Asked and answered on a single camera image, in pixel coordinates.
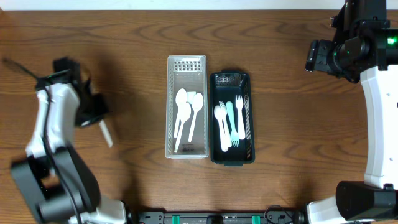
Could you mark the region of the white plastic utensil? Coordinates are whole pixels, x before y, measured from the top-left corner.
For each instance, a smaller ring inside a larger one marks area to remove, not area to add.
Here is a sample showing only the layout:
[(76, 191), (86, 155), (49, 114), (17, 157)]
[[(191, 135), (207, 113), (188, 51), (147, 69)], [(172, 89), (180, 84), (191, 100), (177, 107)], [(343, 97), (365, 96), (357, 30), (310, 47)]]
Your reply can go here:
[(175, 102), (177, 104), (177, 117), (175, 120), (174, 137), (176, 138), (180, 127), (180, 109), (187, 102), (186, 89), (179, 89), (175, 97)]

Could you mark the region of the white plastic fork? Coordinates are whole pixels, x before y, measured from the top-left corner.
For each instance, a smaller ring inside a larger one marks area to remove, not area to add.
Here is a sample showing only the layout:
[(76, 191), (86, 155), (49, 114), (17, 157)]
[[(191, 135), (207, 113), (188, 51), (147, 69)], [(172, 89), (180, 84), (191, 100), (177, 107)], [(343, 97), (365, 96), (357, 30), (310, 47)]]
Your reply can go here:
[(238, 136), (240, 139), (245, 139), (245, 127), (243, 123), (243, 98), (241, 95), (236, 95), (236, 108), (238, 110)]
[(226, 145), (227, 145), (227, 147), (231, 147), (232, 142), (231, 142), (231, 137), (230, 137), (228, 124), (227, 124), (227, 120), (226, 120), (226, 115), (227, 115), (226, 105), (222, 101), (219, 102), (219, 105), (221, 106), (221, 109), (223, 112), (223, 126), (224, 126), (224, 132), (225, 132), (225, 137), (226, 137)]

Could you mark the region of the white plastic spoon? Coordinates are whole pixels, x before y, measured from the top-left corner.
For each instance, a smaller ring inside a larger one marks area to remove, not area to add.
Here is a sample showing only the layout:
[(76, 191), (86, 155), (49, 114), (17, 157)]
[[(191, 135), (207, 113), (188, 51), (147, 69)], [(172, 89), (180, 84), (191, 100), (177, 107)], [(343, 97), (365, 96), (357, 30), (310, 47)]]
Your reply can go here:
[(201, 93), (197, 93), (193, 97), (193, 101), (192, 101), (192, 104), (191, 104), (192, 109), (193, 109), (193, 119), (192, 119), (192, 123), (191, 123), (191, 126), (190, 126), (190, 132), (189, 132), (189, 137), (188, 137), (188, 141), (189, 142), (192, 141), (193, 133), (194, 133), (194, 130), (195, 130), (195, 123), (196, 123), (197, 113), (202, 109), (203, 103), (204, 103), (203, 95)]
[(227, 152), (229, 148), (226, 145), (226, 137), (225, 137), (224, 126), (223, 126), (223, 112), (222, 112), (220, 105), (215, 106), (214, 116), (217, 119), (218, 124), (219, 124), (221, 150), (223, 152)]
[(181, 124), (180, 124), (179, 130), (178, 130), (178, 134), (177, 134), (177, 140), (176, 140), (176, 143), (175, 143), (174, 153), (178, 152), (178, 148), (179, 148), (179, 145), (180, 145), (180, 140), (182, 138), (183, 127), (184, 127), (185, 122), (188, 121), (188, 119), (190, 118), (190, 115), (191, 115), (191, 106), (190, 106), (189, 103), (185, 103), (182, 106), (182, 110), (181, 110), (181, 113), (180, 113)]
[(111, 137), (111, 133), (110, 133), (110, 131), (109, 131), (107, 125), (106, 125), (106, 122), (102, 119), (99, 122), (99, 126), (100, 126), (100, 129), (101, 129), (102, 133), (103, 133), (104, 139), (105, 139), (106, 143), (108, 144), (108, 147), (111, 148), (113, 146), (113, 140), (112, 140), (112, 137)]

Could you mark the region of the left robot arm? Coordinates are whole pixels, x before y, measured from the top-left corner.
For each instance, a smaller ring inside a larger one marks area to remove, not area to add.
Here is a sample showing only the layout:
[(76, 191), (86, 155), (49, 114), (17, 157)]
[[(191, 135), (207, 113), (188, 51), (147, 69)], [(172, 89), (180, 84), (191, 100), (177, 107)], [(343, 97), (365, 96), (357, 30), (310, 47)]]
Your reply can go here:
[(109, 146), (105, 98), (93, 92), (91, 73), (77, 61), (53, 61), (53, 73), (38, 77), (23, 65), (2, 60), (32, 76), (39, 101), (26, 158), (13, 161), (11, 175), (37, 223), (133, 223), (123, 201), (105, 197), (74, 148), (75, 128), (98, 123)]

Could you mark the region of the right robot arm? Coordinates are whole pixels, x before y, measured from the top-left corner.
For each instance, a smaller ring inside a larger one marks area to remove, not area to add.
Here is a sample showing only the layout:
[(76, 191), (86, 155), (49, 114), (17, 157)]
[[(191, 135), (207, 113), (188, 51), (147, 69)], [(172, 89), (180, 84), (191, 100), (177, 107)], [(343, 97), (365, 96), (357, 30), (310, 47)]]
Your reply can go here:
[(310, 202), (297, 223), (362, 223), (397, 218), (397, 30), (386, 2), (345, 1), (332, 40), (314, 40), (305, 69), (360, 83), (366, 100), (364, 180), (341, 181), (334, 196)]

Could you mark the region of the mint plastic fork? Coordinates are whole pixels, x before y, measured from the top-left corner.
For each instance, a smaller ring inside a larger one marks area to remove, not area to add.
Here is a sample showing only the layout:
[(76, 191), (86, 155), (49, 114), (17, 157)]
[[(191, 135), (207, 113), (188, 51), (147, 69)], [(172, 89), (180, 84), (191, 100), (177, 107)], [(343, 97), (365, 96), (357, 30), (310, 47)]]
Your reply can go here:
[(231, 125), (231, 142), (233, 147), (238, 147), (239, 146), (239, 136), (238, 136), (238, 132), (236, 131), (236, 125), (235, 125), (235, 119), (234, 119), (234, 109), (233, 109), (233, 104), (232, 102), (228, 101), (226, 103), (226, 108), (227, 108), (227, 112), (228, 112), (228, 118), (229, 118), (229, 122)]

